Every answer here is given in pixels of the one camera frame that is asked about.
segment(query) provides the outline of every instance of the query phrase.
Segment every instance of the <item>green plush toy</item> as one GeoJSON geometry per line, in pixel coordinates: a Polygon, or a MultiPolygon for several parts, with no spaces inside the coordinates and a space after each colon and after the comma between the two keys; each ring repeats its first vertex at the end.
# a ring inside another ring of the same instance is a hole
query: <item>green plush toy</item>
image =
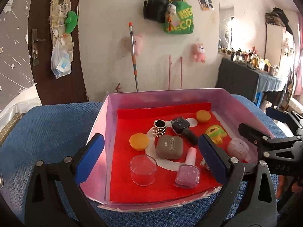
{"type": "Polygon", "coordinates": [[[67,18],[65,20],[65,33],[72,33],[76,25],[78,25],[79,16],[76,15],[74,11],[69,11],[67,13],[67,18]]]}

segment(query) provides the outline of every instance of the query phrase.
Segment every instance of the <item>blue blanket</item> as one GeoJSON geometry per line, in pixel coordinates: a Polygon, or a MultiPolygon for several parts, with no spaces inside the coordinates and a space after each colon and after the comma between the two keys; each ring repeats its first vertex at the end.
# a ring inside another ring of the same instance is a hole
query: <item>blue blanket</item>
{"type": "MultiPolygon", "coordinates": [[[[260,109],[245,97],[234,95],[253,112],[277,138],[284,133],[260,109]]],[[[36,161],[61,161],[74,155],[86,144],[102,103],[75,103],[42,106],[31,109],[9,134],[0,148],[0,171],[4,186],[0,193],[14,214],[24,222],[26,189],[36,161]]],[[[76,219],[60,183],[57,184],[66,211],[76,219]]],[[[240,202],[244,184],[228,214],[231,217],[240,202]]],[[[195,201],[183,207],[146,213],[120,213],[97,208],[91,204],[109,226],[194,226],[216,197],[195,201]]]]}

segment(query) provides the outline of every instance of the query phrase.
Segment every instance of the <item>brown door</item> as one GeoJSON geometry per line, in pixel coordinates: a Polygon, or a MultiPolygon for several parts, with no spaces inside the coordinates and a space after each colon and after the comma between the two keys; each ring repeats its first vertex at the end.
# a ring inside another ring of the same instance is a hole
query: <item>brown door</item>
{"type": "MultiPolygon", "coordinates": [[[[71,0],[71,10],[76,13],[79,0],[71,0]]],[[[52,38],[50,24],[50,0],[31,0],[28,16],[28,51],[31,55],[31,70],[43,105],[87,102],[87,95],[80,61],[78,26],[72,32],[74,42],[72,72],[56,79],[51,70],[52,38]],[[31,30],[37,29],[39,64],[33,66],[31,53],[31,30]]]]}

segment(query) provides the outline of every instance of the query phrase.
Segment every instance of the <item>white wardrobe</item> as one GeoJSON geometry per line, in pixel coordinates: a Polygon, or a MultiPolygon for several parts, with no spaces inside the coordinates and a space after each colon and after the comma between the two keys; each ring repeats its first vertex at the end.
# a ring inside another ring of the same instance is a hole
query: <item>white wardrobe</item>
{"type": "Polygon", "coordinates": [[[290,69],[294,65],[294,53],[286,53],[286,43],[290,48],[295,48],[294,38],[285,27],[267,25],[265,59],[268,59],[272,66],[278,66],[282,88],[287,84],[290,69]]]}

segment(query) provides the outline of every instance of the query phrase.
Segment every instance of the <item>photo on wall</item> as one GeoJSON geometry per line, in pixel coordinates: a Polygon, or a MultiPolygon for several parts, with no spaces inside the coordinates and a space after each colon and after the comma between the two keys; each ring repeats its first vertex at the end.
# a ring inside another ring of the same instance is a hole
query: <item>photo on wall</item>
{"type": "Polygon", "coordinates": [[[203,11],[206,11],[206,10],[214,10],[214,5],[212,3],[212,0],[198,0],[199,3],[200,3],[200,6],[201,6],[201,9],[203,11]]]}

